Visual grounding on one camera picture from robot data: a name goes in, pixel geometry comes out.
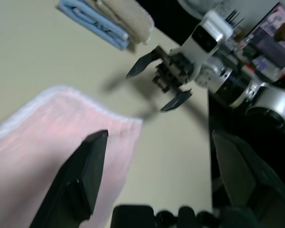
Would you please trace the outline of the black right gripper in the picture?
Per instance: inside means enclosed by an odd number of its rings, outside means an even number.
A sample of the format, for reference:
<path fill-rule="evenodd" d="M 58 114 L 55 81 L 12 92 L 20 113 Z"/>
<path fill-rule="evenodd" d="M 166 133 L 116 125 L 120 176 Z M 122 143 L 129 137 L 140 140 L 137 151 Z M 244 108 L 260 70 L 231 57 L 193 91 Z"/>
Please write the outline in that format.
<path fill-rule="evenodd" d="M 193 73 L 194 64 L 182 53 L 169 55 L 160 46 L 150 53 L 140 57 L 127 73 L 126 78 L 137 76 L 143 72 L 152 62 L 161 59 L 162 62 L 156 66 L 155 77 L 152 82 L 164 93 L 173 91 L 175 97 L 170 100 L 160 112 L 169 112 L 177 109 L 192 96 L 192 89 L 182 91 L 181 86 L 187 84 Z"/>

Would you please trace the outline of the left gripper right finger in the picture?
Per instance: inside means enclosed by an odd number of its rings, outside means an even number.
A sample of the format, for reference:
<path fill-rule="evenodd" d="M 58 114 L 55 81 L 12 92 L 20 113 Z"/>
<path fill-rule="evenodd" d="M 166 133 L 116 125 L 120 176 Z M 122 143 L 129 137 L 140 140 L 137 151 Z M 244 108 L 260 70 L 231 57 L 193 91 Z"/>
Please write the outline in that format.
<path fill-rule="evenodd" d="M 276 172 L 241 138 L 215 131 L 213 142 L 222 182 L 232 205 L 263 213 L 285 209 L 285 185 Z"/>

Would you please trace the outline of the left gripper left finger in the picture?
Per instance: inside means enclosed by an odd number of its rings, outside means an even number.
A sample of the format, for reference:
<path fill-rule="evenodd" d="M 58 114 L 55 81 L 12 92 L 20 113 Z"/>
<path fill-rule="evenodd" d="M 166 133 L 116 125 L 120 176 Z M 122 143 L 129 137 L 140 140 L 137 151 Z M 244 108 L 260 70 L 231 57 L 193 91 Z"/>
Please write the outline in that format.
<path fill-rule="evenodd" d="M 94 212 L 108 131 L 87 136 L 55 176 L 30 227 L 77 228 Z"/>

